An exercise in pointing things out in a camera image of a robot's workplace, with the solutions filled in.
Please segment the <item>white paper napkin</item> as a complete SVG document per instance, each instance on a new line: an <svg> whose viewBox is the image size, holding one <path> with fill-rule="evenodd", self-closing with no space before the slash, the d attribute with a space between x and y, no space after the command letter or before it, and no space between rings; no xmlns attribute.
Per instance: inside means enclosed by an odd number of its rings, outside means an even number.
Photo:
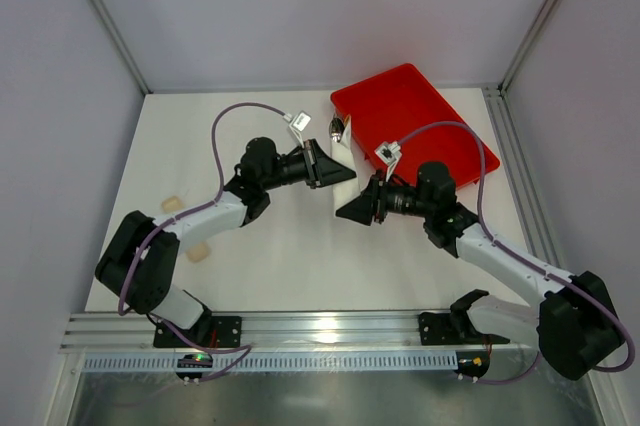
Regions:
<svg viewBox="0 0 640 426"><path fill-rule="evenodd" d="M339 143L331 140L331 158L340 164L353 169L356 172L356 178L332 186L335 215L338 208L346 205L360 194L356 162L352 151L351 116L347 115L342 120L345 123L346 128Z"/></svg>

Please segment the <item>silver spoon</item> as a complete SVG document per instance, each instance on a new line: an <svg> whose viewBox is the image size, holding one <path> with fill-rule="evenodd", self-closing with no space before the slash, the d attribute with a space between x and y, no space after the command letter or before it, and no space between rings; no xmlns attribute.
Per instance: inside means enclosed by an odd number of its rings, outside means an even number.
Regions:
<svg viewBox="0 0 640 426"><path fill-rule="evenodd" d="M333 116L329 123L329 137L332 141L339 143L345 131L345 123L338 116Z"/></svg>

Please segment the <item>red plastic tray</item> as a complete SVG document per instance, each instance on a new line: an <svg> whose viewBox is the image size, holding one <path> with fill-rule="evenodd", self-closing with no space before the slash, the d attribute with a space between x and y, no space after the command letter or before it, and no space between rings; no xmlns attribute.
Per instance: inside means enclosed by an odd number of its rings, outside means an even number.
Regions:
<svg viewBox="0 0 640 426"><path fill-rule="evenodd" d="M444 163L456 185L463 188L480 178L480 138L488 174L501 167L497 150L490 146L482 130L464 118L419 69L405 63L334 91L330 100L335 112L352 122L354 153L367 164L359 173L365 185L369 176L384 170L384 161L375 154L383 143L401 143L415 130L433 124L400 144L401 159L394 173L413 185L419 166L428 161Z"/></svg>

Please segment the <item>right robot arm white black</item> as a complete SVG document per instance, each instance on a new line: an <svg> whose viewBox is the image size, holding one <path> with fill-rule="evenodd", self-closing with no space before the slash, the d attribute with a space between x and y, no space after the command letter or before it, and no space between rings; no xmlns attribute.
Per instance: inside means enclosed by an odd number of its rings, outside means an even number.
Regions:
<svg viewBox="0 0 640 426"><path fill-rule="evenodd" d="M458 201L444 164L423 164L413 185L388 181L383 173L372 175L365 189L350 180L334 187L333 201L337 217L365 226L390 213L422 219L433 245L479 267L522 299L515 304L475 291L453 304L462 337L488 333L527 345L569 380L633 365L634 341L604 281L591 272L572 275L504 242L480 211Z"/></svg>

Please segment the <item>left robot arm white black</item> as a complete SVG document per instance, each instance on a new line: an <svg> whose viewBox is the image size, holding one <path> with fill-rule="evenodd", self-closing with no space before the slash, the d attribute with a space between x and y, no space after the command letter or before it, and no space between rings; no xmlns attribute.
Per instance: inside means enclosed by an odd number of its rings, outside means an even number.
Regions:
<svg viewBox="0 0 640 426"><path fill-rule="evenodd" d="M210 346L217 322L202 302L174 285L178 256L214 235L249 225L269 206L270 190L299 182L312 189L356 186L349 139L333 142L329 153L315 140L307 140L286 155L279 154L269 138L251 140L215 204L160 218L140 211L127 214L102 254L95 277L118 296L121 310L158 320L162 339L174 336L187 345Z"/></svg>

